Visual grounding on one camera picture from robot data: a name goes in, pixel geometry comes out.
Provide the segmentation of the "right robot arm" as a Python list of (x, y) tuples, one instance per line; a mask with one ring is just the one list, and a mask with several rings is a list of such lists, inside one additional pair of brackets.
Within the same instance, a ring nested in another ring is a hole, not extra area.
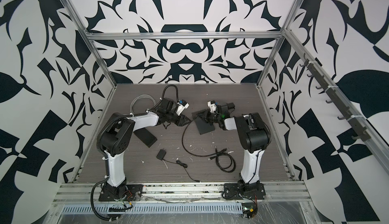
[(198, 114), (198, 130), (206, 134), (215, 130), (218, 124), (223, 130), (236, 130), (244, 152), (240, 180), (236, 184), (224, 186), (222, 197), (225, 199), (254, 199), (265, 192), (260, 183), (259, 169), (262, 156), (271, 142), (271, 133), (258, 113), (232, 117), (233, 103), (224, 105), (212, 100), (207, 102), (208, 109)]

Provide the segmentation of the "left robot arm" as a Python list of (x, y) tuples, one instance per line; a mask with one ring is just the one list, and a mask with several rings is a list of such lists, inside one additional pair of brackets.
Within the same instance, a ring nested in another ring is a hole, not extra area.
[(189, 104), (185, 100), (175, 100), (161, 96), (160, 101), (141, 114), (114, 113), (103, 126), (96, 140), (97, 150), (105, 162), (104, 180), (96, 183), (92, 190), (101, 186), (101, 195), (114, 201), (122, 201), (127, 192), (127, 179), (124, 173), (124, 154), (134, 134), (141, 135), (145, 144), (153, 144), (156, 138), (147, 128), (171, 124), (178, 127), (189, 124), (190, 119), (182, 112)]

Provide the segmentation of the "black network switch box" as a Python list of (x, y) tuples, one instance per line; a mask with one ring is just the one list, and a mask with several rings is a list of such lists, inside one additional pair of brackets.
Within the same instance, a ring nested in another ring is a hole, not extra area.
[(214, 123), (210, 120), (209, 109), (193, 112), (192, 117), (200, 135), (210, 133), (215, 130)]

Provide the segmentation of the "front aluminium rail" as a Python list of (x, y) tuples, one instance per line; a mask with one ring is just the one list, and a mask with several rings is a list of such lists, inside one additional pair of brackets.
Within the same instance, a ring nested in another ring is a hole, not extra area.
[(222, 203), (222, 202), (310, 202), (302, 181), (262, 181), (258, 191), (240, 192), (233, 182), (149, 182), (131, 183), (118, 198), (107, 204), (128, 203)]

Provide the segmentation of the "wall hook rack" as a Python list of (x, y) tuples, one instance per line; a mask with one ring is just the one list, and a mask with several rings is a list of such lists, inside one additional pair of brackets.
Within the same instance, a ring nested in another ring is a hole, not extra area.
[(357, 109), (351, 104), (349, 99), (341, 91), (340, 87), (329, 77), (326, 71), (321, 67), (317, 61), (310, 60), (306, 54), (304, 54), (304, 63), (302, 65), (310, 71), (309, 77), (313, 77), (319, 83), (316, 87), (317, 90), (325, 92), (329, 100), (327, 104), (334, 104), (339, 112), (338, 120), (345, 120), (357, 134), (352, 136), (354, 140), (362, 140), (364, 142), (372, 139), (372, 133), (368, 129), (365, 117), (357, 112)]

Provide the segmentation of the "black wall power adapter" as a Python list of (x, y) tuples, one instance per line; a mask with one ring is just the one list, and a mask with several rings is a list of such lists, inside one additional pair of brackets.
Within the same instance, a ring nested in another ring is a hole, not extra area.
[(227, 103), (227, 108), (228, 108), (228, 110), (234, 110), (235, 104), (233, 102)]

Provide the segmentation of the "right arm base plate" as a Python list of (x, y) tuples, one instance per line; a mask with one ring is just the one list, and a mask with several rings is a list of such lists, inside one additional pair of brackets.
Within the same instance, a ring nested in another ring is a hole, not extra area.
[(248, 185), (241, 183), (225, 183), (221, 194), (222, 198), (227, 200), (264, 200), (266, 192), (264, 185), (260, 182), (250, 183)]

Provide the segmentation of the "aluminium frame crossbar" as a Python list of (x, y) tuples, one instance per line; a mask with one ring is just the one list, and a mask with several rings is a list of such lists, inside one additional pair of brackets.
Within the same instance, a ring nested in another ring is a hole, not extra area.
[(279, 31), (269, 32), (160, 32), (160, 33), (86, 33), (91, 41), (97, 40), (156, 40), (156, 39), (251, 39), (279, 38)]

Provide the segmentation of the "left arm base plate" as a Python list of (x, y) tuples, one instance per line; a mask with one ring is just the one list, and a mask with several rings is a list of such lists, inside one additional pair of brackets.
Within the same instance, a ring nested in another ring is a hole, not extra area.
[(120, 185), (113, 187), (108, 183), (104, 183), (98, 201), (134, 201), (136, 198), (142, 196), (143, 185)]

